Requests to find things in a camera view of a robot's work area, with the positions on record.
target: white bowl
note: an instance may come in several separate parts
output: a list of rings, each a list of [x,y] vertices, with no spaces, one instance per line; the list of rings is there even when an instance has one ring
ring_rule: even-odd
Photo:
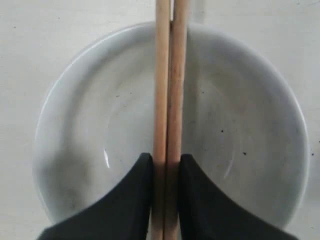
[[[61,221],[111,190],[152,153],[155,25],[108,34],[67,66],[44,103],[33,174],[46,212]],[[283,227],[307,179],[299,105],[264,58],[204,26],[188,30],[183,152],[233,200]]]

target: white table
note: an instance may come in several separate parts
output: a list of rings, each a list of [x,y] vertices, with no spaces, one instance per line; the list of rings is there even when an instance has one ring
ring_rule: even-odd
[[[154,8],[155,0],[1,1],[0,239],[32,240],[50,224],[31,162],[51,83],[84,46],[118,28],[153,20]],[[301,239],[320,239],[320,0],[192,0],[190,16],[256,49],[292,87],[311,152],[305,198],[287,230]]]

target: table surface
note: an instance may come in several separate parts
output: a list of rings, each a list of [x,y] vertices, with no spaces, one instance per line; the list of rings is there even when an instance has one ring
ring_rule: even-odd
[[[191,0],[190,21],[257,50],[286,78],[310,143],[305,197],[287,231],[320,238],[320,0]],[[97,38],[155,19],[155,0],[3,0],[0,7],[0,239],[35,239],[50,225],[33,183],[44,98],[70,59]]]

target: chopstick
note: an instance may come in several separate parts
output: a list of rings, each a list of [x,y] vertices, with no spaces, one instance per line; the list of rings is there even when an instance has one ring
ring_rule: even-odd
[[[176,240],[178,233],[177,186],[189,0],[174,0],[171,31],[170,7],[171,0],[156,1],[152,240]]]
[[[155,110],[153,137],[154,193],[151,213],[152,240],[163,240],[164,237],[170,17],[171,0],[157,0],[155,33]]]
[[[176,240],[178,233],[177,193],[182,148],[188,8],[189,0],[174,0],[170,46],[164,240]]]

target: wooden chopstick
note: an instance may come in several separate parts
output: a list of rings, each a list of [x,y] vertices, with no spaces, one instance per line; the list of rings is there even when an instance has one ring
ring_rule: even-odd
[[[170,45],[164,240],[176,240],[178,233],[177,186],[182,147],[188,8],[189,0],[174,0]]]
[[[156,57],[153,137],[154,194],[151,213],[152,240],[163,240],[164,233],[170,18],[171,0],[157,0],[155,27]]]

